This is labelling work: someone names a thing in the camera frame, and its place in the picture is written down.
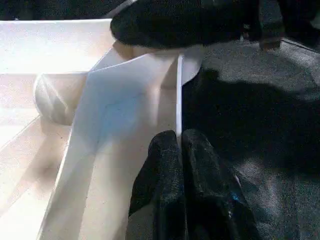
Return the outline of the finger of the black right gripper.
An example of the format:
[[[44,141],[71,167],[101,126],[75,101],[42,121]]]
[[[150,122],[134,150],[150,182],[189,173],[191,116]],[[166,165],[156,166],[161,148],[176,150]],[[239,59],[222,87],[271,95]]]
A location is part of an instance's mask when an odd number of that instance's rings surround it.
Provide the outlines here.
[[[246,0],[130,0],[110,23],[124,45],[154,49],[186,48],[238,40]]]

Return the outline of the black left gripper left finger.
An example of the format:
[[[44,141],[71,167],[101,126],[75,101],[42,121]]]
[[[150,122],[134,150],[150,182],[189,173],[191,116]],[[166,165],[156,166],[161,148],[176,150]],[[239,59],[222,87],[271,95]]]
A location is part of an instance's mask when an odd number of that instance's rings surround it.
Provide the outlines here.
[[[187,239],[183,165],[176,133],[155,135],[134,180],[128,210],[128,239]]]

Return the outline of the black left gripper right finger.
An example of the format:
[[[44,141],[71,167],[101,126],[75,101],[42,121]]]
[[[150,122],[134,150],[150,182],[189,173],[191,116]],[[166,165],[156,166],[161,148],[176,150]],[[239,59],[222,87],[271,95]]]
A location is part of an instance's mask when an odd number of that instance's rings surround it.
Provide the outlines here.
[[[259,240],[241,185],[207,137],[188,129],[181,137],[188,237],[191,240]]]

